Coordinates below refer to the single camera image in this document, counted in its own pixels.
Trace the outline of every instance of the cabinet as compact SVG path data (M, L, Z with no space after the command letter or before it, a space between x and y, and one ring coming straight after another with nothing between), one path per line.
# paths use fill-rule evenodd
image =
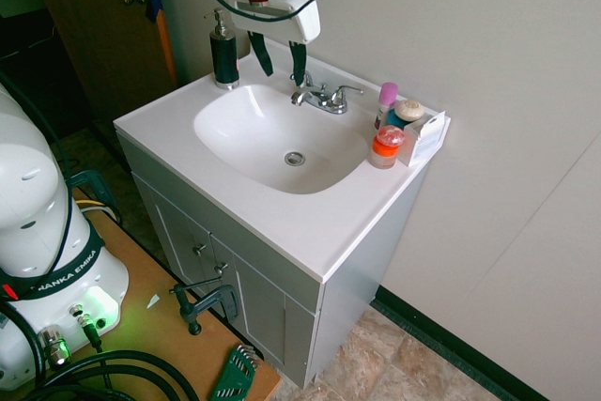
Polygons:
M342 266L320 283L161 162L125 137L119 139L173 272L189 284L221 272L221 284L232 285L239 300L234 328L270 365L305 387L323 371L374 298L425 169ZM197 291L203 295L213 287Z
M137 175L133 178L171 270L186 284L221 276L220 282L194 291L203 296L221 284L233 286L239 316L232 326L256 344L270 364L304 378L318 315L289 298ZM215 310L223 316L220 305Z

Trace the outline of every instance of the faucet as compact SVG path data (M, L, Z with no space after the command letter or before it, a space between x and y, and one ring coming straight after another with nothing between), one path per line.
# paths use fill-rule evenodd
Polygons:
M302 105L307 102L320 110L335 115L341 115L347 111L346 89L353 89L363 94L363 90L348 85L340 85L333 93L326 91L326 84L321 87L313 86L313 78L308 70L304 72L304 79L299 88L292 94L292 104Z

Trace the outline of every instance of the floor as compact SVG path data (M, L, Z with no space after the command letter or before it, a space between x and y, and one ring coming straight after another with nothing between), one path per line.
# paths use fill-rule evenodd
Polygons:
M110 124L97 126L120 151ZM63 139L73 171L107 179L122 226L166 264L131 176L88 129ZM284 375L275 401L494 401L499 398L370 307L324 373L304 391Z

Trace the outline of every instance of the black soap dispenser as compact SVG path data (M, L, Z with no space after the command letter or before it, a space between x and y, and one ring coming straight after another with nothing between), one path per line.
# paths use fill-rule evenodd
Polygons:
M236 34L225 27L223 11L215 8L213 13L217 25L210 32L210 50L213 54L215 84L221 89L231 90L239 85L238 54L236 51Z

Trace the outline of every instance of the green tool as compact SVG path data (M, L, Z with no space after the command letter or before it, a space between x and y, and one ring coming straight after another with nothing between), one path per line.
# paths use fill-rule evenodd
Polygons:
M253 385L254 372L259 366L254 348L240 345L232 351L210 401L242 401Z

